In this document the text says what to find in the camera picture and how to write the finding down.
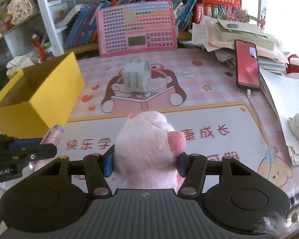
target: red and white striped object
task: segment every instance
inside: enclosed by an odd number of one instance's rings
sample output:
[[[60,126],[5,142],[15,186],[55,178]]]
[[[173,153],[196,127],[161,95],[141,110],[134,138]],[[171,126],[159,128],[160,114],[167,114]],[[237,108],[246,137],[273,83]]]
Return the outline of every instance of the red and white striped object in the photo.
[[[295,54],[289,54],[287,56],[289,64],[287,64],[286,76],[292,79],[299,79],[299,57]]]

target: pink plush toy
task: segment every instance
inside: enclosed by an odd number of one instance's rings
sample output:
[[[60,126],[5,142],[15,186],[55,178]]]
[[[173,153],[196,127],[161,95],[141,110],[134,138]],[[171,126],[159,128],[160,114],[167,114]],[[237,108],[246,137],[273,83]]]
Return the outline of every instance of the pink plush toy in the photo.
[[[185,147],[184,134],[175,131],[163,114],[129,114],[116,139],[113,177],[120,188],[177,191],[183,180],[176,157]]]

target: yellow box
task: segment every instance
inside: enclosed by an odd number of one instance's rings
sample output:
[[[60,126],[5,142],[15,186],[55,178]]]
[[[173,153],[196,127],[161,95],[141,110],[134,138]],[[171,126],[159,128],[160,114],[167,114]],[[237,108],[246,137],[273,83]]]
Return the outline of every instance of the yellow box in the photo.
[[[40,138],[65,126],[84,87],[74,53],[20,70],[0,91],[0,129],[18,138]]]

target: white paper roll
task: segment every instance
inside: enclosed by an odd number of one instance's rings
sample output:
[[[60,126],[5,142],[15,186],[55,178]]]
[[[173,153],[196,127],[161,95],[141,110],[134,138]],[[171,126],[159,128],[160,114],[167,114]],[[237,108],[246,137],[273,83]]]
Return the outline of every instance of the white paper roll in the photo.
[[[124,86],[128,92],[147,93],[150,85],[150,67],[142,58],[129,60],[123,70]]]

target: pink learning board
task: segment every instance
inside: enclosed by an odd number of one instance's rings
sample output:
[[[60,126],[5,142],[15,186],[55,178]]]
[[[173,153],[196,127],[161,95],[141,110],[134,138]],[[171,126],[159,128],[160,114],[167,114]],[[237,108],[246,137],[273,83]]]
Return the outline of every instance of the pink learning board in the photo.
[[[171,1],[104,8],[96,18],[101,57],[177,49]]]

